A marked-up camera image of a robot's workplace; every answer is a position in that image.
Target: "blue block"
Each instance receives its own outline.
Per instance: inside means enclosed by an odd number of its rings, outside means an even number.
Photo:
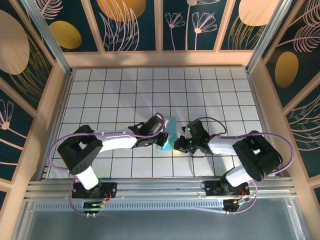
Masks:
[[[169,120],[169,124],[165,129],[165,132],[168,133],[168,138],[164,146],[157,146],[159,151],[173,151],[174,144],[177,140],[177,120],[174,116],[164,116]]]

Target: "white grid mat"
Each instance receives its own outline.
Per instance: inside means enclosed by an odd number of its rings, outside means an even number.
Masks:
[[[58,137],[86,124],[105,132],[122,130],[156,112],[176,117],[178,137],[181,127],[205,116],[222,121],[229,136],[262,131],[243,67],[78,69]],[[210,134],[222,130],[216,122],[202,123]],[[195,156],[203,155],[198,151]],[[65,166],[57,151],[53,162]],[[92,168],[99,178],[201,177],[221,176],[239,163],[236,156],[192,158],[148,146],[100,153]],[[45,177],[72,176],[47,167]]]

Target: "grid floor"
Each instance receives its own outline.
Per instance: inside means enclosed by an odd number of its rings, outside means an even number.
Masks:
[[[229,136],[262,131],[243,67],[78,69],[58,137],[85,124],[104,132],[126,129],[156,112],[176,117],[178,137],[183,126],[205,116],[222,121]],[[210,120],[203,126],[210,134],[223,130]],[[203,154],[198,151],[194,156]],[[53,162],[65,166],[57,151]],[[148,146],[102,152],[92,168],[99,178],[201,177],[221,176],[239,163],[236,156],[192,158]],[[71,176],[49,167],[45,177]]]

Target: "yellow circle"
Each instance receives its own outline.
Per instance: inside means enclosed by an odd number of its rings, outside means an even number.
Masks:
[[[82,38],[79,31],[66,21],[55,21],[49,26],[58,44],[66,49],[80,47]]]
[[[297,56],[285,51],[280,55],[275,64],[275,82],[280,88],[289,87],[298,73],[299,61]]]
[[[0,10],[0,69],[18,75],[28,65],[30,47],[28,35],[10,14]]]
[[[279,0],[241,0],[240,20],[249,26],[266,25],[274,13]]]
[[[146,0],[97,0],[97,3],[105,15],[112,20],[121,22],[131,20],[125,11],[126,8],[129,14],[132,9],[136,18],[140,17],[146,9]]]

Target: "blue object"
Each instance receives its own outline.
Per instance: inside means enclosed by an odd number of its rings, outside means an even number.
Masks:
[[[174,144],[177,140],[177,120],[174,116],[164,116],[169,120],[169,124],[165,129],[165,132],[168,133],[168,138],[164,146],[157,146],[159,151],[173,151]]]

